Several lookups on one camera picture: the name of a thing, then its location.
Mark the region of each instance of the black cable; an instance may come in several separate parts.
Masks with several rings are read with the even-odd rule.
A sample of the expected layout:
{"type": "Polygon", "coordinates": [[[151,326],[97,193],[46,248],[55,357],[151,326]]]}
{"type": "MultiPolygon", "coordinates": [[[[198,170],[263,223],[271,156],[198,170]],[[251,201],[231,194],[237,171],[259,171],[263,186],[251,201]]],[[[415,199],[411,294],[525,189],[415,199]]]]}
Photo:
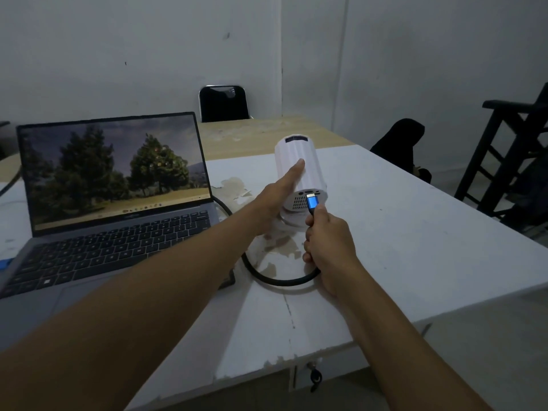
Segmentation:
{"type": "Polygon", "coordinates": [[[7,185],[4,186],[2,190],[0,190],[0,197],[4,195],[8,190],[10,190],[11,186],[15,185],[15,182],[19,180],[21,177],[21,166],[19,166],[19,170],[17,170],[17,173],[15,173],[15,176],[13,176],[13,179],[9,181],[7,185]]]}
{"type": "MultiPolygon", "coordinates": [[[[225,211],[227,215],[230,216],[232,214],[228,206],[225,205],[221,200],[219,200],[215,196],[213,196],[213,200],[215,200],[217,204],[221,206],[221,208],[223,208],[223,210],[225,211]]],[[[247,258],[247,255],[245,253],[243,253],[242,255],[242,261],[243,261],[243,265],[245,265],[245,268],[247,268],[249,272],[251,273],[251,275],[254,276],[256,279],[258,279],[259,281],[262,281],[263,283],[276,285],[278,287],[293,287],[294,285],[307,283],[308,281],[314,279],[321,272],[318,268],[315,268],[314,271],[312,271],[310,274],[304,277],[298,277],[298,278],[288,279],[288,280],[275,279],[275,278],[266,277],[262,275],[259,271],[257,271],[255,267],[251,265],[251,262],[249,262],[249,259],[247,258]]]]}

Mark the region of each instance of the laptop bezel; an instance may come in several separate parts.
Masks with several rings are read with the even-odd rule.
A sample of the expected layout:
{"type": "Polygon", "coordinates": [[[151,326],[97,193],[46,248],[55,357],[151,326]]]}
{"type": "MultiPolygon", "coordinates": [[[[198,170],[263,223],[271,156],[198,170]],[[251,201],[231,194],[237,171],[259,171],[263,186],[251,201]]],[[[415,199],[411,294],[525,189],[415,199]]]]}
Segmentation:
{"type": "Polygon", "coordinates": [[[181,210],[186,209],[188,207],[197,207],[202,204],[213,202],[213,193],[211,192],[211,183],[209,181],[209,174],[207,172],[207,165],[206,165],[206,158],[204,156],[204,151],[202,147],[202,139],[200,138],[200,131],[198,130],[198,122],[196,120],[196,114],[194,112],[176,112],[176,113],[170,113],[170,114],[155,114],[155,115],[142,115],[142,116],[129,116],[129,117],[115,117],[115,118],[96,118],[96,119],[83,119],[79,121],[65,121],[65,122],[58,122],[58,123],[43,123],[43,124],[25,124],[25,125],[18,125],[17,130],[17,143],[19,145],[19,151],[21,154],[21,177],[23,178],[24,185],[25,185],[25,195],[27,197],[27,203],[29,201],[29,182],[27,177],[27,172],[25,168],[25,150],[23,147],[22,142],[22,134],[21,131],[28,128],[38,128],[38,127],[47,127],[47,126],[59,126],[59,125],[73,125],[73,124],[92,124],[92,123],[101,123],[101,122],[113,122],[113,121],[125,121],[125,120],[132,120],[132,119],[149,119],[149,118],[163,118],[163,117],[182,117],[182,116],[192,116],[194,119],[194,127],[196,129],[196,135],[198,136],[198,144],[200,145],[200,153],[202,154],[202,161],[204,164],[204,171],[205,171],[205,178],[208,182],[208,189],[209,189],[209,198],[200,199],[200,200],[193,200],[191,202],[185,202],[185,203],[179,203],[175,205],[169,205],[165,207],[157,207],[152,209],[146,209],[139,212],[133,212],[129,214],[121,214],[121,215],[114,215],[105,217],[102,219],[94,219],[89,221],[82,221],[82,222],[75,222],[71,223],[69,225],[63,225],[63,226],[56,226],[52,228],[45,228],[45,229],[36,229],[35,223],[33,219],[32,214],[32,208],[31,205],[27,205],[29,210],[29,217],[31,222],[31,231],[32,231],[32,237],[44,237],[46,235],[53,235],[57,233],[62,232],[70,232],[75,231],[79,229],[89,228],[93,226],[100,226],[100,225],[109,225],[111,223],[120,222],[123,220],[129,220],[129,219],[140,219],[143,217],[166,213],[166,212],[173,212],[175,210],[181,210]]]}

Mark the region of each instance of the left arm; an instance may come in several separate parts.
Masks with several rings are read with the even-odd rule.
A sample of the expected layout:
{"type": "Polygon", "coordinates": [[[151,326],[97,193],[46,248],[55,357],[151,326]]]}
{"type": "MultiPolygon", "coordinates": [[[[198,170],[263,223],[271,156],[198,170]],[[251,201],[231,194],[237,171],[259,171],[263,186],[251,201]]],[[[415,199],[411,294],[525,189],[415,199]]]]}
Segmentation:
{"type": "Polygon", "coordinates": [[[249,205],[113,277],[0,353],[5,410],[123,410],[200,315],[304,169],[249,205]]]}

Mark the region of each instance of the cylindrical white device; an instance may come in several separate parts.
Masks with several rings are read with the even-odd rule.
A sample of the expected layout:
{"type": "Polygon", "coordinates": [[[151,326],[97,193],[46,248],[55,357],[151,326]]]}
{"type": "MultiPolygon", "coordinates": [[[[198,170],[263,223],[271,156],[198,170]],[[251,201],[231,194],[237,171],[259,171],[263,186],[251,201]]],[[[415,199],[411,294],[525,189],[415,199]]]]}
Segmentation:
{"type": "Polygon", "coordinates": [[[285,211],[281,215],[284,220],[293,224],[304,224],[308,214],[306,194],[314,193],[318,203],[325,204],[327,200],[327,185],[319,166],[318,155],[312,139],[300,134],[290,135],[279,141],[274,149],[278,179],[281,178],[298,159],[305,160],[305,171],[295,186],[295,191],[289,195],[283,204],[285,211]]]}

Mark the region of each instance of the person's left hand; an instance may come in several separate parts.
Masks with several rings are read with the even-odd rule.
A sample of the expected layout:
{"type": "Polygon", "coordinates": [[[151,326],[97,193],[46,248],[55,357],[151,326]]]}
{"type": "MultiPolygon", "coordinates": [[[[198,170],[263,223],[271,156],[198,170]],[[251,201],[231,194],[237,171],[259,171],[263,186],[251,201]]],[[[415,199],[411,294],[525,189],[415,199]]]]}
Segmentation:
{"type": "Polygon", "coordinates": [[[305,160],[302,158],[285,173],[276,183],[267,185],[248,206],[256,211],[257,235],[270,230],[272,220],[278,215],[280,207],[287,197],[294,192],[295,184],[301,178],[305,169],[305,160]]]}

